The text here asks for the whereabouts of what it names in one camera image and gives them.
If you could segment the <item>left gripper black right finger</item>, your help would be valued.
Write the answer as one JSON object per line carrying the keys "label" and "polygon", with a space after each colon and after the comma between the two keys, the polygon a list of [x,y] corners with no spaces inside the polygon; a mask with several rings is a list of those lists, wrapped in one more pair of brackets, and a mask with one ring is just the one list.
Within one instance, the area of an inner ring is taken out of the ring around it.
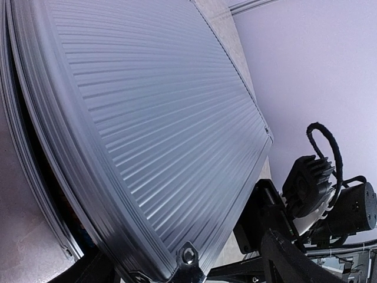
{"label": "left gripper black right finger", "polygon": [[281,233],[271,229],[262,237],[261,256],[266,282],[342,282],[311,261]]}

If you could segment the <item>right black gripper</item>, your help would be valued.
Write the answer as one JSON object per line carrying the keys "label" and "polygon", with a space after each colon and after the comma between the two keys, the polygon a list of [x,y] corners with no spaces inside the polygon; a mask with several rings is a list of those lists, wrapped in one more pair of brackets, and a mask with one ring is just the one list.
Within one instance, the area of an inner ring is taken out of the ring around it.
{"label": "right black gripper", "polygon": [[297,240],[297,230],[273,182],[260,179],[234,227],[240,252],[249,254],[261,251],[262,237],[269,229],[278,231],[290,241]]}

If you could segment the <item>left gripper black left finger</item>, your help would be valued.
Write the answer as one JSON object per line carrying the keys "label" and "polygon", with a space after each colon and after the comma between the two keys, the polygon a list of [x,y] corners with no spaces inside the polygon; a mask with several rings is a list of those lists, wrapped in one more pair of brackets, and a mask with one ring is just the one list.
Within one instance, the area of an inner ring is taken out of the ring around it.
{"label": "left gripper black left finger", "polygon": [[75,264],[49,282],[118,282],[118,274],[107,256],[95,250],[87,252]]}

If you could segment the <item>aluminium poker chip case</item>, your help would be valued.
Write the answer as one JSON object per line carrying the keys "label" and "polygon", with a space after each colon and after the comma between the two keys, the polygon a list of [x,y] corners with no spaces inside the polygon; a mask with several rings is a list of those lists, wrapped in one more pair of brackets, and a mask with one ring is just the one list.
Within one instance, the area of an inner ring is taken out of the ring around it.
{"label": "aluminium poker chip case", "polygon": [[204,282],[273,137],[199,1],[2,1],[24,170],[51,175],[126,282]]}

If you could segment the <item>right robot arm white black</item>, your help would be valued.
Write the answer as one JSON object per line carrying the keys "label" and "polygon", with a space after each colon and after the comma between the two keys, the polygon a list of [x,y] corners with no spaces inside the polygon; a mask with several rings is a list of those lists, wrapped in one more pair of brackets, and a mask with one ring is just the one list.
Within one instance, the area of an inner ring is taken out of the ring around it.
{"label": "right robot arm white black", "polygon": [[376,192],[366,177],[343,177],[333,134],[316,122],[306,129],[315,154],[294,162],[282,190],[271,179],[256,182],[233,233],[240,252],[260,251],[269,230],[302,252],[340,248],[349,236],[376,226]]}

